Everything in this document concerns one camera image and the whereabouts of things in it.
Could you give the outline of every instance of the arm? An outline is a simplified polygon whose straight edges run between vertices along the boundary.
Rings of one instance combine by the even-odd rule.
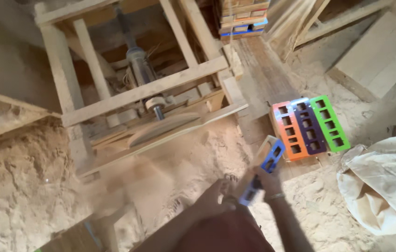
[[[224,180],[217,180],[196,201],[167,224],[157,230],[133,252],[169,252],[173,250],[182,236],[198,221],[233,210],[234,205],[219,204],[218,196],[225,186]]]
[[[275,195],[283,193],[278,169],[268,174],[258,167],[257,175],[265,189],[265,202],[273,211],[285,251],[314,252],[286,199],[275,197]]]

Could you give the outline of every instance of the orange painted block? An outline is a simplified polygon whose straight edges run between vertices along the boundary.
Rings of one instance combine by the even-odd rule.
[[[271,117],[274,131],[285,145],[285,154],[289,161],[296,161],[310,156],[305,147],[291,102],[286,101],[274,104],[271,107],[269,116]]]

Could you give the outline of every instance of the purple painted block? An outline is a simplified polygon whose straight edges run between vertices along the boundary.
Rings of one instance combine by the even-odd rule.
[[[307,147],[309,155],[326,152],[324,134],[311,107],[308,98],[301,98],[291,101],[297,124],[299,125],[303,141]]]

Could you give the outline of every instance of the wooden frame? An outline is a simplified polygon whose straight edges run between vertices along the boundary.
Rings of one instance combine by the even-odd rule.
[[[118,2],[118,0],[83,0],[51,12],[46,11],[43,3],[35,6],[36,22],[41,29],[46,44],[52,74],[63,110],[61,118],[63,125],[68,129],[71,140],[69,147],[71,148],[79,177],[98,172],[122,158],[160,145],[176,136],[183,135],[248,106],[237,87],[235,77],[229,72],[229,64],[220,51],[220,48],[217,47],[195,0],[181,0],[180,5],[189,20],[195,36],[201,44],[207,61],[198,64],[171,3],[169,0],[161,0],[160,3],[175,34],[179,47],[183,52],[188,69],[115,96],[110,95],[104,79],[105,75],[103,74],[104,69],[110,66],[110,64],[100,60],[100,54],[94,51],[86,28],[87,22],[85,22],[83,17],[99,7],[107,8],[109,4],[115,2]],[[69,29],[68,21],[73,22],[76,34]],[[79,51],[82,55],[81,58],[87,61],[94,78],[95,86],[99,90],[101,99],[99,102],[84,106],[78,80],[73,69],[72,59],[69,54],[69,47],[75,47],[74,51]],[[136,120],[137,123],[134,125],[119,125],[111,129],[105,128],[92,139],[88,135],[86,126],[82,124],[84,121],[104,114],[108,116],[110,112],[115,112],[116,109],[123,106],[173,88],[182,87],[186,83],[208,75],[212,75],[213,80],[218,82],[215,85],[221,87],[213,91],[210,91],[209,88],[202,88],[200,92],[207,90],[207,93],[202,93],[199,99],[185,101],[179,107],[173,108],[169,112],[165,111],[168,117],[171,114],[189,112],[197,106],[207,105],[209,112],[203,114],[201,118],[124,151],[119,151],[109,156],[105,155],[103,158],[94,158],[93,148],[101,149],[110,145],[122,147],[128,140],[128,136],[137,132],[141,126],[153,119],[152,117],[140,118]],[[221,108],[223,96],[226,96],[229,105]]]
[[[359,3],[357,6],[340,14],[338,17],[327,22],[321,22],[318,20],[318,17],[329,2],[330,0],[316,0],[313,9],[305,21],[302,31],[296,39],[295,47],[391,6],[394,0],[364,0],[363,3]]]

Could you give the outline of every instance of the wooden pulley wheel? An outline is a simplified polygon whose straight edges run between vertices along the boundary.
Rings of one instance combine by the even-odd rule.
[[[200,119],[198,113],[183,113],[165,118],[162,121],[147,124],[143,129],[131,136],[128,140],[129,147],[143,144],[151,139],[158,137],[168,131],[183,126],[186,123]]]

